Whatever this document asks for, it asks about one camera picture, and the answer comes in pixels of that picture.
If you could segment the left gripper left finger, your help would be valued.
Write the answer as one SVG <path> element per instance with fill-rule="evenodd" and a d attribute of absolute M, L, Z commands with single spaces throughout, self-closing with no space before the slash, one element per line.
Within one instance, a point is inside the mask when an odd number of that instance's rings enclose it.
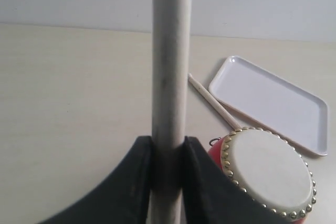
<path fill-rule="evenodd" d="M 139 136 L 105 180 L 44 223 L 146 223 L 152 157 L 151 137 Z"/>

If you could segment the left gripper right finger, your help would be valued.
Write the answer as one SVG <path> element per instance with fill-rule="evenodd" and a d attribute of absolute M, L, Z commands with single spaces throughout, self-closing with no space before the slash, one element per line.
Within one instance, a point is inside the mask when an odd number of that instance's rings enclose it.
<path fill-rule="evenodd" d="M 234 185 L 195 137 L 183 143 L 181 182 L 187 223 L 286 223 Z"/>

